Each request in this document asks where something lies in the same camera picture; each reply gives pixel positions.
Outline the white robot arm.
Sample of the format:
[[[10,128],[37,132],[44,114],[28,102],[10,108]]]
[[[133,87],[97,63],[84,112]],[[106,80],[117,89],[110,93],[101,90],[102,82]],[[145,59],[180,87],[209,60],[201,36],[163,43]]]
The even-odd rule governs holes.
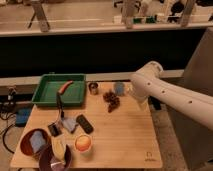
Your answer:
[[[163,72],[160,63],[146,63],[130,77],[131,96],[139,103],[152,96],[213,130],[213,97],[165,82]]]

